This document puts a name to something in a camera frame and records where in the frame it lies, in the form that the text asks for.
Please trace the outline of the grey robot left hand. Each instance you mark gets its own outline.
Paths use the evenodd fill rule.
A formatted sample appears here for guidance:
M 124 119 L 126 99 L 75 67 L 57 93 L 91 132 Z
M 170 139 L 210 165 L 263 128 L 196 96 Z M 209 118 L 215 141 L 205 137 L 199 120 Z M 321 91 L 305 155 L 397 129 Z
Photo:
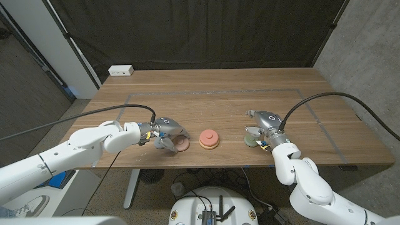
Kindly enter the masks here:
M 157 148 L 166 148 L 177 153 L 179 150 L 173 143 L 173 139 L 178 136 L 190 138 L 186 129 L 175 120 L 168 117 L 160 117 L 154 122 L 138 123 L 141 137 L 138 145 L 145 145 L 151 138 L 155 138 L 154 145 Z

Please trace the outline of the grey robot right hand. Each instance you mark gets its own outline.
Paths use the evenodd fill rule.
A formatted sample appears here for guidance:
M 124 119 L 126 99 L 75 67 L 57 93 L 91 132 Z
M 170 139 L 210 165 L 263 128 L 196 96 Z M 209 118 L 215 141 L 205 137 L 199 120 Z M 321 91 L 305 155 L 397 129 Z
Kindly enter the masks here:
M 282 119 L 272 112 L 248 110 L 246 114 L 254 118 L 257 126 L 246 126 L 247 132 L 244 138 L 248 146 L 254 147 L 255 144 L 263 150 L 272 151 L 280 144 L 290 143 L 291 141 L 279 126 Z

